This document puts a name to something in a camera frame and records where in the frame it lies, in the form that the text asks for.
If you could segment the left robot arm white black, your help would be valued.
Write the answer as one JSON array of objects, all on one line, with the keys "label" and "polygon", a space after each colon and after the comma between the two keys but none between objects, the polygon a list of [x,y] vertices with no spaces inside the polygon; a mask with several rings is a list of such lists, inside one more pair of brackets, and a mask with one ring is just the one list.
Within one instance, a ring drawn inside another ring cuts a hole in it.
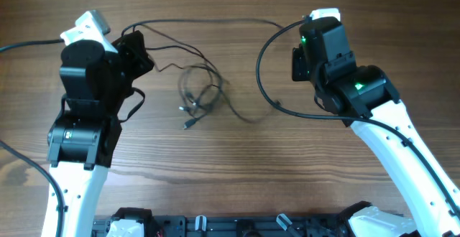
[{"label": "left robot arm white black", "polygon": [[90,236],[96,206],[122,130],[118,117],[132,83],[153,69],[140,31],[103,45],[68,44],[60,56],[65,88],[47,143],[50,185],[43,236]]}]

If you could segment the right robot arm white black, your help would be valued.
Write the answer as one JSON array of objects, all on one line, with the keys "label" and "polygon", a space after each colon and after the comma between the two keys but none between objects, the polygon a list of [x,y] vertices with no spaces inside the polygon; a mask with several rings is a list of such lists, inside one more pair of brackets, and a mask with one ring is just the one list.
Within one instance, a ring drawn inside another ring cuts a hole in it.
[{"label": "right robot arm white black", "polygon": [[371,149],[412,215],[360,202],[341,213],[341,233],[458,236],[458,187],[416,131],[390,79],[377,66],[357,65],[337,10],[313,11],[300,22],[299,33],[293,80],[311,82],[328,118],[342,121]]}]

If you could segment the black usb cable end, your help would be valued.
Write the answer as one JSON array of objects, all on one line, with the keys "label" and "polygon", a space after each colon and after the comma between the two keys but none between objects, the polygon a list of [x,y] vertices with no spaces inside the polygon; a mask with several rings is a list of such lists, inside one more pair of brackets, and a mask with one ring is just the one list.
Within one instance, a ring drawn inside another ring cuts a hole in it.
[{"label": "black usb cable end", "polygon": [[[224,82],[226,79],[221,75],[216,66],[196,47],[175,39],[163,32],[153,29],[150,25],[154,23],[201,23],[201,24],[233,24],[233,23],[256,23],[269,24],[271,26],[282,29],[283,26],[267,19],[258,18],[230,18],[230,19],[150,19],[140,22],[135,22],[123,28],[121,35],[124,36],[128,31],[136,31],[137,27],[144,27],[151,32],[154,32],[162,37],[165,37],[175,44],[174,48],[185,50],[192,55],[195,55],[203,60],[195,65],[179,66],[175,63],[170,63],[163,68],[156,69],[157,72],[176,67],[182,70],[182,74],[178,80],[178,92],[183,104],[179,107],[190,116],[190,119],[184,123],[184,127],[189,129],[196,122],[207,117],[219,104],[221,100],[225,101],[231,112],[240,120],[248,124],[258,124],[263,121],[269,113],[262,115],[259,118],[247,118],[241,115],[231,104],[230,98],[224,91]],[[198,96],[194,96],[188,88],[188,78],[194,70],[204,70],[208,74],[209,82],[202,88]]]}]

